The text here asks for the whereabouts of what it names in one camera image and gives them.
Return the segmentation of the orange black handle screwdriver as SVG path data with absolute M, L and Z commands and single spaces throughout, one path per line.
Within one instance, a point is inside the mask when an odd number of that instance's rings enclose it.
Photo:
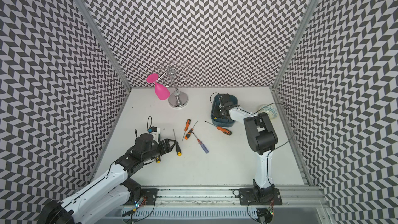
M 184 134 L 182 136 L 182 140 L 181 141 L 184 140 L 184 137 L 186 136 L 186 133 L 188 131 L 188 128 L 189 128 L 190 124 L 191 124 L 191 119 L 187 119 L 186 124 L 185 124 L 185 128 L 184 128 Z

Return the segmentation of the blue transparent handle screwdriver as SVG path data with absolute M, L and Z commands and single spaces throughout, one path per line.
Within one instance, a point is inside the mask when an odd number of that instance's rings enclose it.
M 198 143 L 200 144 L 200 146 L 204 150 L 204 152 L 206 154 L 208 154 L 209 150 L 207 149 L 207 147 L 203 144 L 203 142 L 197 137 L 197 135 L 194 132 L 192 134 L 195 136 L 195 138 L 197 139 Z

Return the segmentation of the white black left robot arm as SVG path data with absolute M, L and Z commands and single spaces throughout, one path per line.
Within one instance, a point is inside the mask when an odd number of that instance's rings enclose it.
M 38 216 L 39 224 L 94 224 L 115 208 L 140 199 L 141 185 L 132 176 L 173 150 L 181 154 L 176 140 L 160 140 L 157 133 L 144 133 L 114 161 L 109 169 L 86 187 L 62 201 L 51 200 Z

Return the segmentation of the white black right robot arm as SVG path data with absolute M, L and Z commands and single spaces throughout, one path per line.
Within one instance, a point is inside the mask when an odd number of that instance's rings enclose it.
M 278 137 L 268 114 L 250 113 L 238 105 L 235 96 L 217 93 L 212 101 L 210 118 L 213 124 L 224 129 L 236 122 L 244 126 L 248 145 L 259 157 L 253 179 L 254 200 L 259 203 L 270 202 L 276 194 L 272 179 L 272 156 Z

